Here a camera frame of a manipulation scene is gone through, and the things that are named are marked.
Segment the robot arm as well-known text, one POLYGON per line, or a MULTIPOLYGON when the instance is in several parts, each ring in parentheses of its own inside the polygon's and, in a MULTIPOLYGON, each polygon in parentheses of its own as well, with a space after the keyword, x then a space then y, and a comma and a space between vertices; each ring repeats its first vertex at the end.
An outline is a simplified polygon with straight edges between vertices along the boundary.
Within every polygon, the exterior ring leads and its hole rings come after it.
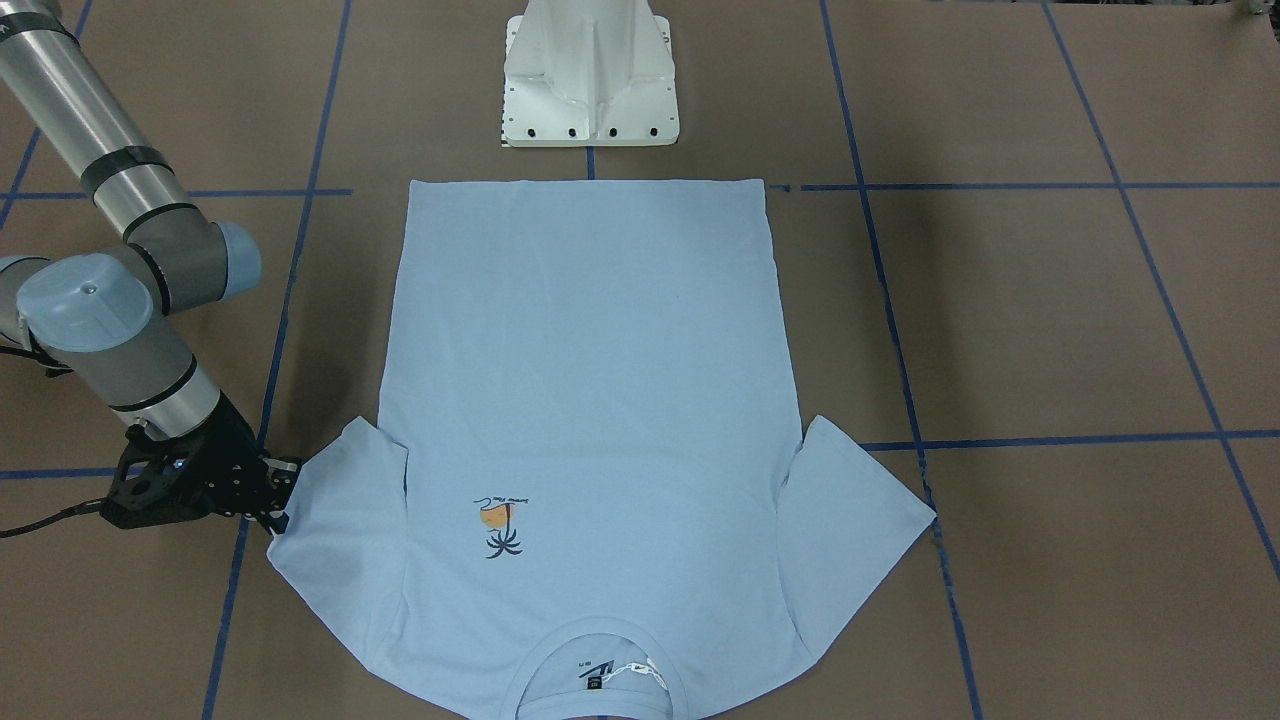
POLYGON ((96 515, 120 529, 243 518, 285 532, 297 457, 270 455, 172 324, 261 279, 241 225, 211 222, 96 72, 55 1, 3 4, 3 83, 114 241, 3 259, 3 351, 73 375, 125 428, 105 496, 6 529, 96 515))

